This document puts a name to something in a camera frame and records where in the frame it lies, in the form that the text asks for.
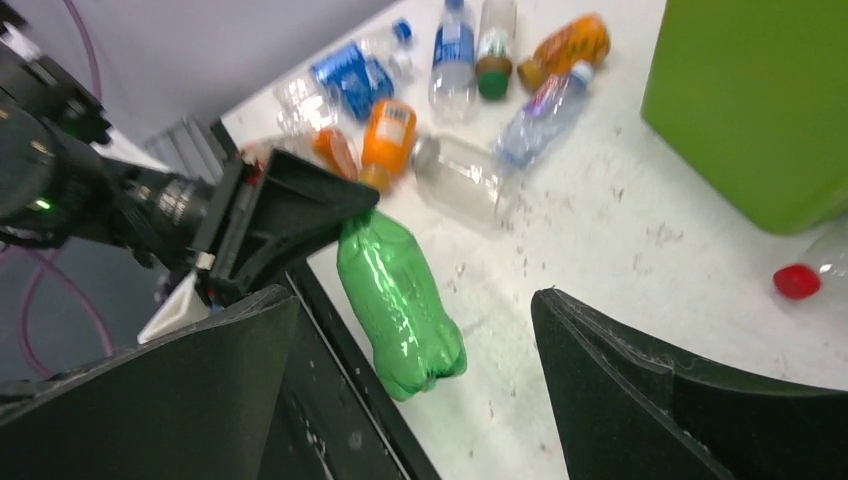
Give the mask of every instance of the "white tabletop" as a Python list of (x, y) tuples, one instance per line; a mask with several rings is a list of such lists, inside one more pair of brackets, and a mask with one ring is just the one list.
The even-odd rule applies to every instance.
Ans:
[[(479, 14), (482, 0), (468, 0)], [(525, 183), (526, 205), (484, 236), (424, 204), (407, 176), (380, 209), (418, 238), (445, 308), (464, 332), (469, 368), (399, 408), (445, 478), (565, 478), (538, 353), (530, 299), (557, 288), (679, 347), (759, 374), (848, 389), (848, 322), (778, 299), (773, 271), (818, 233), (780, 238), (757, 230), (639, 116), (664, 2), (518, 0), (523, 57), (579, 14), (607, 21), (612, 52), (571, 137), (553, 145)], [(406, 17), (418, 69), (399, 97), (431, 122), (427, 80), (436, 0), (404, 0), (340, 42)], [(483, 105), (452, 131), (487, 147), (527, 98)], [(237, 144), (279, 133), (270, 87), (227, 114)], [(361, 133), (353, 132), (360, 140)], [(310, 264), (353, 336), (371, 346), (335, 268), (335, 247)]]

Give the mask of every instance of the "green bottle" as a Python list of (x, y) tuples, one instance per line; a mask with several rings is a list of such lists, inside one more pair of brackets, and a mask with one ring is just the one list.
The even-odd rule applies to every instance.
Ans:
[(371, 340), (374, 367), (397, 401), (465, 372), (462, 334), (445, 313), (412, 233), (372, 210), (342, 229), (336, 268)]

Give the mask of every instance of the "red bottle cap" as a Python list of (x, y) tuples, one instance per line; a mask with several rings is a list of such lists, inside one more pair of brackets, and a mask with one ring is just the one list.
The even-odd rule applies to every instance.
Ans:
[(790, 300), (803, 300), (821, 289), (821, 279), (812, 268), (796, 263), (774, 274), (774, 286)]

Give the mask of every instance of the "bottle with red cap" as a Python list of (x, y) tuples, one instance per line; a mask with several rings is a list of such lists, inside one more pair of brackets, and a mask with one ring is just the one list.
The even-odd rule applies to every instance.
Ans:
[(848, 294), (848, 222), (837, 222), (810, 245), (797, 263), (778, 270), (774, 285), (790, 300), (827, 292)]

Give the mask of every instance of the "green box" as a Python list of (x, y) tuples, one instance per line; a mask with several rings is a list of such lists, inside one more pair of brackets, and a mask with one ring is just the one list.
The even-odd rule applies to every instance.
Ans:
[(789, 234), (848, 209), (848, 0), (668, 0), (642, 116)]

